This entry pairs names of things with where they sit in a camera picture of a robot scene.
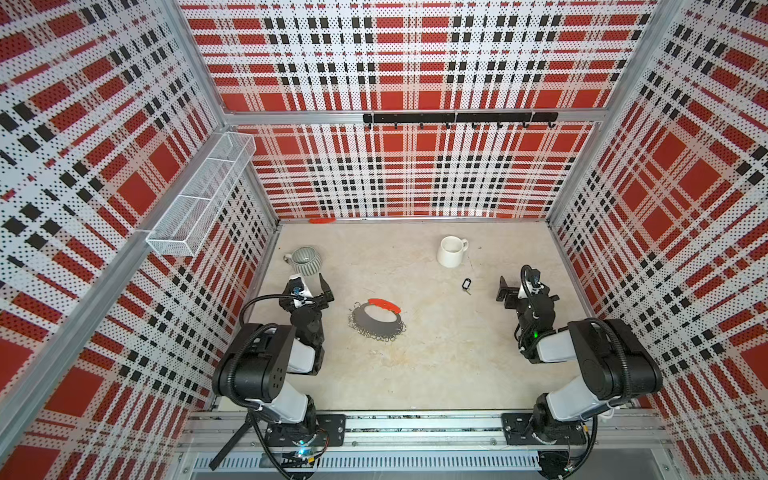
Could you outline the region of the red handled key ring holder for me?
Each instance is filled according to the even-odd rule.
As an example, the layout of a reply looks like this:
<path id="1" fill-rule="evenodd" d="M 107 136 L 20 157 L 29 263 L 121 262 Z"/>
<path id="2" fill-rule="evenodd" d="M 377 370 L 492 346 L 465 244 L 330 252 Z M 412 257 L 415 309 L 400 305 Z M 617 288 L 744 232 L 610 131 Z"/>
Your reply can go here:
<path id="1" fill-rule="evenodd" d="M 370 298 L 355 304 L 348 324 L 364 337 L 391 342 L 406 331 L 401 313 L 401 308 L 388 300 Z"/>

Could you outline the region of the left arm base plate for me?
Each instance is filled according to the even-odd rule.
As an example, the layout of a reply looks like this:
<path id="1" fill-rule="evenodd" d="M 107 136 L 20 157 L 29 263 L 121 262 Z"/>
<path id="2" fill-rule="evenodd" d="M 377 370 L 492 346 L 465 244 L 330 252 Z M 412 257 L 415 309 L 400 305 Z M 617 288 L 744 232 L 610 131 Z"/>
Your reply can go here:
<path id="1" fill-rule="evenodd" d="M 264 434 L 269 447 L 338 447 L 345 438 L 344 414 L 312 414 L 296 424 L 273 423 Z"/>

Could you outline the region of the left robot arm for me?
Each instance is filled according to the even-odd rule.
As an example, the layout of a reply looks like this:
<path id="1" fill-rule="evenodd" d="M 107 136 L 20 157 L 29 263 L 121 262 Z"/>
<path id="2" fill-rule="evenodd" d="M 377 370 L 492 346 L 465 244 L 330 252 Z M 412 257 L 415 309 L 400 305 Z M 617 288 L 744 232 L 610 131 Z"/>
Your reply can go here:
<path id="1" fill-rule="evenodd" d="M 318 422 L 312 398 L 293 387 L 291 374 L 313 376 L 324 360 L 322 311 L 334 301 L 330 285 L 318 276 L 321 293 L 311 293 L 305 279 L 292 275 L 278 294 L 248 300 L 239 314 L 240 330 L 216 367 L 212 388 L 267 423 L 276 434 L 297 444 L 316 436 Z M 289 314 L 287 324 L 248 323 L 249 308 L 276 300 Z"/>

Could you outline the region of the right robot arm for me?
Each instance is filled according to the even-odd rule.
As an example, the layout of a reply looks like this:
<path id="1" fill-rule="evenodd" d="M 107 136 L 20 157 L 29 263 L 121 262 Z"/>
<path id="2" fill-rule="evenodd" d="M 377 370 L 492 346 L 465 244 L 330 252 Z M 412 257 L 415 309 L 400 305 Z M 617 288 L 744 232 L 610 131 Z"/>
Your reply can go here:
<path id="1" fill-rule="evenodd" d="M 554 444 L 586 421 L 661 390 L 658 363 L 624 321 L 586 318 L 555 329 L 559 297 L 539 270 L 522 266 L 518 286 L 501 277 L 496 300 L 516 312 L 514 339 L 530 363 L 578 364 L 576 378 L 537 398 L 527 431 L 538 441 Z"/>

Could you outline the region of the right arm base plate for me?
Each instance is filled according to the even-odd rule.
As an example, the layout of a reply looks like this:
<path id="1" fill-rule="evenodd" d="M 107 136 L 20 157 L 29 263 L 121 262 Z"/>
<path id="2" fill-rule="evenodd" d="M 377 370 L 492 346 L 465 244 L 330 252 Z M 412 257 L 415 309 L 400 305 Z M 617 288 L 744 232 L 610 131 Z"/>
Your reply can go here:
<path id="1" fill-rule="evenodd" d="M 587 443 L 583 424 L 561 422 L 544 414 L 503 413 L 502 432 L 508 445 L 581 446 Z"/>

